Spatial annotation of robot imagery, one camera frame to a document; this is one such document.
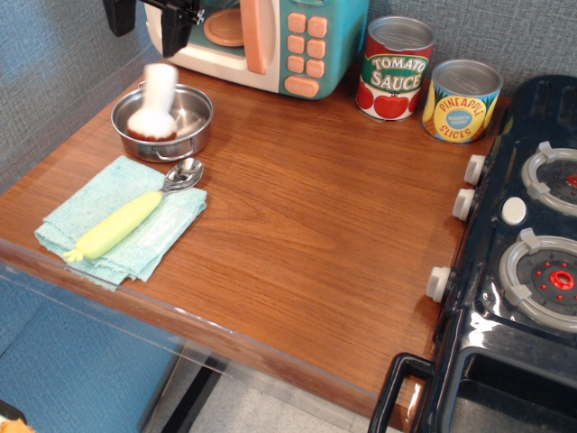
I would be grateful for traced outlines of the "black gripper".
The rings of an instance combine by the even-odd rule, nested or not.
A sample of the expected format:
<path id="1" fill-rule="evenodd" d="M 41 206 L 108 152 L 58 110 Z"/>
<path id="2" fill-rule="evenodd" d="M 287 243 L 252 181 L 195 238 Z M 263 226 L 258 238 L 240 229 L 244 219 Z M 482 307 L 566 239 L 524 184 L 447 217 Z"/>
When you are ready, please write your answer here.
<path id="1" fill-rule="evenodd" d="M 142 0 L 162 10 L 162 56 L 169 58 L 188 45 L 194 25 L 204 21 L 205 9 L 197 0 Z M 110 30 L 116 37 L 125 36 L 135 27 L 136 0 L 103 0 Z"/>

